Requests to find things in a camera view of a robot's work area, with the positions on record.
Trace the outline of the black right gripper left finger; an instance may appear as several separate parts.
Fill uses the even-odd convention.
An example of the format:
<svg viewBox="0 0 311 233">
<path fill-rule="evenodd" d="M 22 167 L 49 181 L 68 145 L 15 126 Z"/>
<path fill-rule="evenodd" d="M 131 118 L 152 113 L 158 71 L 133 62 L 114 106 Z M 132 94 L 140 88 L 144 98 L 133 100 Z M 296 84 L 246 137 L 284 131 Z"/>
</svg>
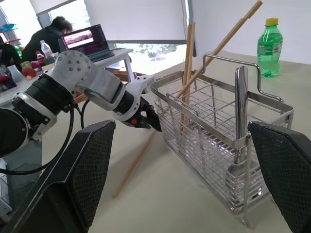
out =
<svg viewBox="0 0 311 233">
<path fill-rule="evenodd" d="M 78 131 L 0 233 L 88 233 L 104 189 L 116 123 Z"/>
</svg>

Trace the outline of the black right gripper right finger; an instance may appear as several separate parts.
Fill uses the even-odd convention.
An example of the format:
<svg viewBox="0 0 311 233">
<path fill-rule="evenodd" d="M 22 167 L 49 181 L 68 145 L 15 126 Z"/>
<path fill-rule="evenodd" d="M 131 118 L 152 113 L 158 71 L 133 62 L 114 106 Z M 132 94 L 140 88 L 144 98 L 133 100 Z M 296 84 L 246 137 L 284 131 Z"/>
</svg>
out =
<svg viewBox="0 0 311 233">
<path fill-rule="evenodd" d="M 251 121 L 248 130 L 265 184 L 293 233 L 311 233 L 311 140 L 285 127 Z"/>
</svg>

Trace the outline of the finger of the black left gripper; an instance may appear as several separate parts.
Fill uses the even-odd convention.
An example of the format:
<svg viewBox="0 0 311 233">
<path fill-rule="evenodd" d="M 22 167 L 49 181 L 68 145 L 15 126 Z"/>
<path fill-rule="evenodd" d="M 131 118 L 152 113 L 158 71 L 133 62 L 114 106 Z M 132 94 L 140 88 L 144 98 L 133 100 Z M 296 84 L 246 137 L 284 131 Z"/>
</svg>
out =
<svg viewBox="0 0 311 233">
<path fill-rule="evenodd" d="M 156 116 L 143 116 L 142 122 L 141 122 L 141 127 L 143 129 L 153 128 L 157 132 L 162 132 L 160 121 L 159 121 L 159 118 L 157 115 Z"/>
<path fill-rule="evenodd" d="M 147 121 L 159 121 L 158 115 L 152 105 L 146 104 L 145 112 L 146 112 Z"/>
</svg>

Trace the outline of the metal spoon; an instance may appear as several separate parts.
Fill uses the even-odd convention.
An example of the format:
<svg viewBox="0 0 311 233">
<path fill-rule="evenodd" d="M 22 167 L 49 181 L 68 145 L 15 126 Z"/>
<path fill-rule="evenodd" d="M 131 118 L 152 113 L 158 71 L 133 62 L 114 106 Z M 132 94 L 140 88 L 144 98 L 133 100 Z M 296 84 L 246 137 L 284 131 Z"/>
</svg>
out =
<svg viewBox="0 0 311 233">
<path fill-rule="evenodd" d="M 248 104 L 248 68 L 242 66 L 235 71 L 235 114 L 236 139 L 244 138 L 247 131 Z M 240 207 L 244 202 L 244 192 L 258 180 L 251 175 L 259 171 L 259 164 L 254 158 L 253 146 L 242 146 L 234 150 L 233 163 L 225 174 L 225 185 L 229 201 L 234 207 Z"/>
</svg>

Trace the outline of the white laptop desk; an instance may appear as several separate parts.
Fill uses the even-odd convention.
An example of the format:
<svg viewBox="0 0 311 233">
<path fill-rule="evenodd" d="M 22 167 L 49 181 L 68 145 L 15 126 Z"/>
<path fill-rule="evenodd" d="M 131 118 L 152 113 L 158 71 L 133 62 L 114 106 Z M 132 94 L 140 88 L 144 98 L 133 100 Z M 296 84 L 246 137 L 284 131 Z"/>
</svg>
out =
<svg viewBox="0 0 311 233">
<path fill-rule="evenodd" d="M 135 80 L 135 76 L 132 71 L 131 60 L 129 56 L 129 54 L 133 51 L 134 51 L 133 49 L 116 49 L 112 51 L 113 56 L 102 59 L 102 60 L 93 61 L 93 63 L 98 65 L 101 68 L 107 68 L 117 62 L 124 61 L 128 79 L 131 82 Z"/>
</svg>

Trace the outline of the white roller blind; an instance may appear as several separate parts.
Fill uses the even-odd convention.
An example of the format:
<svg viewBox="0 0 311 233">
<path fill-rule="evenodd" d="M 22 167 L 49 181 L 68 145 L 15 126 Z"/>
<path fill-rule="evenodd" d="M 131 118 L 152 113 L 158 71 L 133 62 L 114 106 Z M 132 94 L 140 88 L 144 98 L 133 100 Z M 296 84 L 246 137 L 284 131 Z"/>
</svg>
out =
<svg viewBox="0 0 311 233">
<path fill-rule="evenodd" d="M 90 23 L 111 42 L 186 40 L 184 0 L 84 0 Z"/>
</svg>

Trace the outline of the open laptop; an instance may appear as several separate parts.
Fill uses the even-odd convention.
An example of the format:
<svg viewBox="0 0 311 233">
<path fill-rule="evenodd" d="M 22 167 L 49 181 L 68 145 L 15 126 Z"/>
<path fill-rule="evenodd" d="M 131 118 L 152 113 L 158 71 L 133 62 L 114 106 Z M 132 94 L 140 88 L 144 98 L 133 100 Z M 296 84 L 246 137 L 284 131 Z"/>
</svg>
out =
<svg viewBox="0 0 311 233">
<path fill-rule="evenodd" d="M 92 62 L 114 56 L 100 24 L 67 33 L 58 39 L 60 51 L 77 50 Z"/>
</svg>

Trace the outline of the clear water bottle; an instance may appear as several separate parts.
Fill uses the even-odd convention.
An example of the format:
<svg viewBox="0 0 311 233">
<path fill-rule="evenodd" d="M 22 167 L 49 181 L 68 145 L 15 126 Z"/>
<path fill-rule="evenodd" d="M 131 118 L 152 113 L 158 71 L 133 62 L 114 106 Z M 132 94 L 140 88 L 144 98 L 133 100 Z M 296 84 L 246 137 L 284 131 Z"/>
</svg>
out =
<svg viewBox="0 0 311 233">
<path fill-rule="evenodd" d="M 44 40 L 40 40 L 40 44 L 41 44 L 41 51 L 43 52 L 45 58 L 52 57 L 53 51 L 51 50 L 50 46 Z"/>
</svg>

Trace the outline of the white plastic flask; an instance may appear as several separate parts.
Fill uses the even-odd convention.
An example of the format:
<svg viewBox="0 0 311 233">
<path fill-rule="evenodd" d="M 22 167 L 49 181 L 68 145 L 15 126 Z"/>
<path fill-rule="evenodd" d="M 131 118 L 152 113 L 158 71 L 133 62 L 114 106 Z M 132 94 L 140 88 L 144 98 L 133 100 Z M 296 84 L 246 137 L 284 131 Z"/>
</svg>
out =
<svg viewBox="0 0 311 233">
<path fill-rule="evenodd" d="M 27 80 L 26 77 L 17 69 L 15 65 L 9 66 L 8 69 L 12 75 L 12 79 L 16 84 Z"/>
</svg>

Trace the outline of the red capped drink bottle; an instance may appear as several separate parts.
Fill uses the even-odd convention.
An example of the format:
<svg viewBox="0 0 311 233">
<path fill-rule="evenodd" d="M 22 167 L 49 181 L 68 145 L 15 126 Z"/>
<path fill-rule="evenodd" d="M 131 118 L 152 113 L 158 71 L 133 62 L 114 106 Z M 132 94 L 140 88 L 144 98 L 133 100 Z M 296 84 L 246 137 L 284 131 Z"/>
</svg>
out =
<svg viewBox="0 0 311 233">
<path fill-rule="evenodd" d="M 45 63 L 44 63 L 44 59 L 45 59 L 45 56 L 40 52 L 40 51 L 36 51 L 36 60 L 38 62 L 38 64 L 40 65 L 40 67 L 44 66 Z"/>
</svg>

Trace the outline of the green bottle with yellow cap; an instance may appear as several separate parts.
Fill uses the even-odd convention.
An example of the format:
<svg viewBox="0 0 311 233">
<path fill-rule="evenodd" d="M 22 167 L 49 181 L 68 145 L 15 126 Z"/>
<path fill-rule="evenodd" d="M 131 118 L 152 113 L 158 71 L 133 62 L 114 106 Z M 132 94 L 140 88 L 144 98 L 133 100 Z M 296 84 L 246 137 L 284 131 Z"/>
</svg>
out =
<svg viewBox="0 0 311 233">
<path fill-rule="evenodd" d="M 265 30 L 257 42 L 258 65 L 264 77 L 277 76 L 280 71 L 283 36 L 278 29 L 278 23 L 278 17 L 266 19 Z"/>
</svg>

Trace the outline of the person in black jacket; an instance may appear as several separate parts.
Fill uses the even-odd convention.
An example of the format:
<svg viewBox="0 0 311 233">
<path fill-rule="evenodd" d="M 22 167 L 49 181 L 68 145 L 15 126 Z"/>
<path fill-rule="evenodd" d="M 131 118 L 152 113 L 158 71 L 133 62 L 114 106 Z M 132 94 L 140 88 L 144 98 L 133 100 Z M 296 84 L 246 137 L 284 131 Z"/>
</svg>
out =
<svg viewBox="0 0 311 233">
<path fill-rule="evenodd" d="M 51 48 L 53 53 L 60 52 L 58 39 L 62 35 L 72 32 L 72 24 L 64 17 L 56 17 L 51 25 L 37 31 L 31 37 L 29 43 L 22 51 L 22 61 L 31 62 L 36 60 L 36 52 L 41 51 L 41 40 L 44 40 Z"/>
</svg>

